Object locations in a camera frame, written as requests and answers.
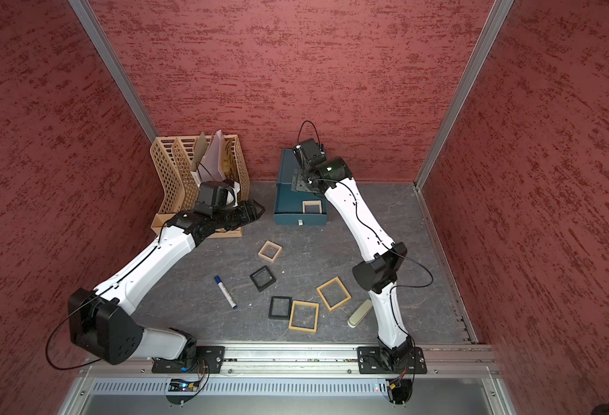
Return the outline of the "teal top drawer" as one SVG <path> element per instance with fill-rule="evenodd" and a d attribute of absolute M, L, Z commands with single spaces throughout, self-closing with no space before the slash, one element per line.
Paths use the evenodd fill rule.
<path fill-rule="evenodd" d="M 320 200 L 323 214 L 304 214 L 302 202 L 308 200 Z M 325 226 L 328 221 L 327 202 L 312 193 L 292 191 L 290 184 L 278 183 L 273 218 L 277 225 Z"/>

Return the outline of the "small beige brooch box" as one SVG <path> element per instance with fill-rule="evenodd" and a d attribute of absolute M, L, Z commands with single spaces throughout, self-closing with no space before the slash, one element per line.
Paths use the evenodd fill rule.
<path fill-rule="evenodd" d="M 283 247 L 267 240 L 258 252 L 258 257 L 270 263 L 274 263 L 283 251 Z"/>
<path fill-rule="evenodd" d="M 302 202 L 304 214 L 323 214 L 323 205 L 320 200 L 308 200 Z"/>

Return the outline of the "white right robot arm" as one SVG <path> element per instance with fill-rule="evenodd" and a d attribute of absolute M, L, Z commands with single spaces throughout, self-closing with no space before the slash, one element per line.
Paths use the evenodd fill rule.
<path fill-rule="evenodd" d="M 352 269 L 356 283 L 368 292 L 377 320 L 382 366 L 395 370 L 413 355 L 396 293 L 397 271 L 406 259 L 404 243 L 383 230 L 363 199 L 349 167 L 340 157 L 297 155 L 299 181 L 307 192 L 325 198 L 351 231 L 363 261 Z"/>

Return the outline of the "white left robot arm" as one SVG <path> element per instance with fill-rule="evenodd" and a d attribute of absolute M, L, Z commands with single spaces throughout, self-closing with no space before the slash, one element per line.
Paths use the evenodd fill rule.
<path fill-rule="evenodd" d="M 158 237 L 130 263 L 94 290 L 79 289 L 68 300 L 71 342 L 111 364 L 130 359 L 164 361 L 178 372 L 197 366 L 196 339 L 176 329 L 140 326 L 132 315 L 142 299 L 180 259 L 216 231 L 258 221 L 266 209 L 255 200 L 209 215 L 184 210 L 162 226 Z"/>

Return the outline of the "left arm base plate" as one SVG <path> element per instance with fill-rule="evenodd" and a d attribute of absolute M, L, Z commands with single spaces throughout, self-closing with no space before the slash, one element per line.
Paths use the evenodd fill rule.
<path fill-rule="evenodd" d="M 185 349 L 178 359 L 154 359 L 152 373 L 157 375 L 219 374 L 226 348 L 223 346 L 196 346 Z"/>

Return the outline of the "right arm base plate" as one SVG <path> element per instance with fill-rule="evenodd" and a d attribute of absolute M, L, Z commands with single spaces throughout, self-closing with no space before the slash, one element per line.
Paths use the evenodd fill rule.
<path fill-rule="evenodd" d="M 406 345 L 388 350 L 380 346 L 358 347 L 357 360 L 361 375 L 426 375 L 427 364 L 422 348 Z"/>

